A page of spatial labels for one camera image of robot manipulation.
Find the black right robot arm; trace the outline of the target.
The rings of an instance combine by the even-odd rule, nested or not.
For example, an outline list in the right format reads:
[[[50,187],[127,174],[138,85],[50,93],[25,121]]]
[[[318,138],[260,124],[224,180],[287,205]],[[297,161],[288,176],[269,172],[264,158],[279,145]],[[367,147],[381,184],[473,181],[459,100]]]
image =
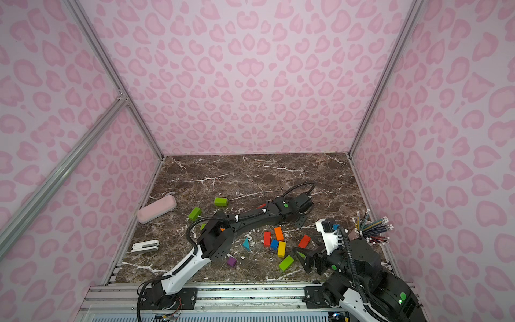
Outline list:
[[[407,282],[382,265],[381,257],[362,238],[347,230],[317,224],[323,243],[314,250],[295,247],[293,254],[307,273],[328,273],[320,286],[305,287],[310,309],[340,309],[340,321],[425,321],[422,305]]]

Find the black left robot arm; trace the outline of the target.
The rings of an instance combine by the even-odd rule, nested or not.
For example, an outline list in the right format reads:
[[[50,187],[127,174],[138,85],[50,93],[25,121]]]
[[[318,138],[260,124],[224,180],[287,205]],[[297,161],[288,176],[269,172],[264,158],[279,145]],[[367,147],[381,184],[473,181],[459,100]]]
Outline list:
[[[314,207],[313,181],[302,182],[280,196],[269,199],[262,207],[245,213],[227,215],[219,210],[211,217],[194,221],[186,229],[191,251],[162,276],[147,280],[137,290],[135,316],[142,320],[142,310],[182,309],[179,293],[185,284],[204,266],[225,257],[235,239],[244,233],[267,225],[293,223],[302,228]]]

